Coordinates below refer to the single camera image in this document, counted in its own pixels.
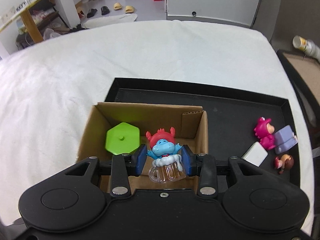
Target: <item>purple block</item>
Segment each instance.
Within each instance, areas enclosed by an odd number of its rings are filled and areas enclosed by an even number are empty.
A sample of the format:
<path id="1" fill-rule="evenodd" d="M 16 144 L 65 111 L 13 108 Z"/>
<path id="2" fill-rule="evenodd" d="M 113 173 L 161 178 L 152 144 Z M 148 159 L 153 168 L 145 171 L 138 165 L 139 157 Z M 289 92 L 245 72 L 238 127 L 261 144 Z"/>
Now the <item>purple block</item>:
<path id="1" fill-rule="evenodd" d="M 276 154 L 281 154 L 283 152 L 288 151 L 291 149 L 293 146 L 295 146 L 298 143 L 298 140 L 296 137 L 291 138 L 289 141 L 286 141 L 283 144 L 280 144 L 275 148 Z"/>
<path id="2" fill-rule="evenodd" d="M 278 132 L 274 133 L 275 145 L 279 146 L 280 144 L 283 144 L 292 139 L 293 136 L 294 133 L 292 132 L 290 125 L 287 125 L 284 128 L 280 129 Z"/>

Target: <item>metal rivet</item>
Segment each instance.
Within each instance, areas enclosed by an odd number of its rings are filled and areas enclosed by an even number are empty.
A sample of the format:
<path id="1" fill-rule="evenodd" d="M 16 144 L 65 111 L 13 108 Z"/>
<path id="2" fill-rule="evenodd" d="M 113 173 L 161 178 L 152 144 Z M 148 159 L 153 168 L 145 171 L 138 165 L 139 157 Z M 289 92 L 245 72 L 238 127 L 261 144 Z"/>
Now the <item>metal rivet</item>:
<path id="1" fill-rule="evenodd" d="M 112 192 L 113 192 L 113 194 L 123 195 L 128 192 L 128 189 L 126 187 L 114 187 L 112 189 Z"/>
<path id="2" fill-rule="evenodd" d="M 216 193 L 216 189 L 213 187 L 202 187 L 200 189 L 200 193 L 203 195 L 212 195 L 212 194 Z"/>
<path id="3" fill-rule="evenodd" d="M 169 194 L 166 192 L 160 193 L 160 197 L 169 197 Z"/>

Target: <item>bed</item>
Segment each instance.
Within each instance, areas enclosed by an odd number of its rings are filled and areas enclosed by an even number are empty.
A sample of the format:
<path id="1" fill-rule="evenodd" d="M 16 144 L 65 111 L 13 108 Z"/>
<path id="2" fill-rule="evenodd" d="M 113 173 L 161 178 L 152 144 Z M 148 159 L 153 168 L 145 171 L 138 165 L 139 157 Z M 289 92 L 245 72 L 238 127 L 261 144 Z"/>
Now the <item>bed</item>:
<path id="1" fill-rule="evenodd" d="M 148 21 L 85 30 L 0 61 L 0 216 L 20 217 L 24 190 L 76 162 L 91 105 L 115 77 L 197 82 L 289 100 L 299 138 L 300 187 L 313 223 L 308 131 L 294 90 L 267 39 L 236 26 Z"/>

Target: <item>green hexagonal container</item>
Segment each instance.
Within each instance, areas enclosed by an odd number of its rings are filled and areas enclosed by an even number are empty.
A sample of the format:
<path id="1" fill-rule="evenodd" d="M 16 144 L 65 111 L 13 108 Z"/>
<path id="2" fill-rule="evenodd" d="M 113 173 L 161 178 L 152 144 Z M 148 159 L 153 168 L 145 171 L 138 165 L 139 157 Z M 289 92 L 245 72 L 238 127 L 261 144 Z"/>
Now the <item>green hexagonal container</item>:
<path id="1" fill-rule="evenodd" d="M 140 146 L 140 130 L 122 122 L 107 131 L 105 149 L 114 155 L 131 153 Z"/>

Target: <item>slipper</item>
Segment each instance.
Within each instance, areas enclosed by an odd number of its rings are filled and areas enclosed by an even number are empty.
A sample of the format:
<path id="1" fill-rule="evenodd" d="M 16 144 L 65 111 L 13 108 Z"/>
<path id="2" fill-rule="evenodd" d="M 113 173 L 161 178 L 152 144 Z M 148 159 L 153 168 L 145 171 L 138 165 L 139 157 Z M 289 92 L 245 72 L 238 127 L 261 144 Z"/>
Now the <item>slipper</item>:
<path id="1" fill-rule="evenodd" d="M 101 15 L 106 15 L 108 13 L 110 13 L 109 8 L 107 6 L 102 6 L 101 7 Z"/>
<path id="2" fill-rule="evenodd" d="M 125 13 L 133 13 L 133 12 L 134 12 L 134 7 L 133 6 L 127 5 L 125 7 Z"/>
<path id="3" fill-rule="evenodd" d="M 115 5 L 113 6 L 113 9 L 114 9 L 115 11 L 121 10 L 121 9 L 122 9 L 122 5 L 117 2 L 117 3 L 115 3 Z"/>
<path id="4" fill-rule="evenodd" d="M 87 14 L 87 18 L 91 18 L 91 17 L 93 17 L 96 13 L 97 13 L 97 9 L 90 9 L 89 10 L 89 12 L 88 12 L 88 14 Z"/>

